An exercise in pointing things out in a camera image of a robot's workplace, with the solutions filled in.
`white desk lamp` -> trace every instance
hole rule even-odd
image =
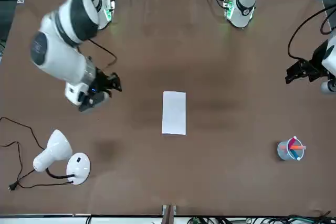
[[[55,176],[47,169],[54,161],[69,159],[66,176]],[[84,153],[72,155],[71,146],[67,138],[59,131],[54,130],[49,138],[47,148],[34,158],[33,167],[37,172],[47,173],[53,178],[67,178],[73,185],[82,184],[90,174],[91,163]]]

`white paper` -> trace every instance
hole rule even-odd
[[[163,92],[162,134],[185,135],[184,92]]]

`tabletop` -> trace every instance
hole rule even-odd
[[[8,193],[20,166],[17,148],[0,149],[0,213],[313,215],[336,212],[335,97],[321,81],[286,85],[290,36],[323,8],[319,0],[258,0],[244,30],[232,27],[213,0],[116,0],[113,24],[94,41],[117,55],[122,93],[90,113],[64,96],[65,83],[30,60],[42,17],[64,0],[25,0],[16,8],[0,64],[0,115],[31,126],[42,146],[61,130],[91,174],[80,185]],[[326,38],[324,15],[297,34],[292,53],[310,59]],[[102,68],[110,56],[80,46]],[[186,135],[162,135],[163,91],[186,92]],[[277,143],[297,136],[307,151],[282,162]],[[29,129],[2,120],[0,144],[20,141],[24,173],[40,149]],[[64,174],[66,162],[50,170]],[[35,172],[22,181],[56,183]]]

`white robotic arm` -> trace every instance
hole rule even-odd
[[[111,89],[121,91],[116,73],[106,76],[90,58],[75,49],[97,34],[100,19],[94,1],[66,0],[58,10],[42,19],[31,47],[34,64],[55,78],[66,81],[65,95],[79,106],[80,111],[111,97]]]
[[[237,28],[244,28],[252,19],[256,0],[224,0],[224,16]]]

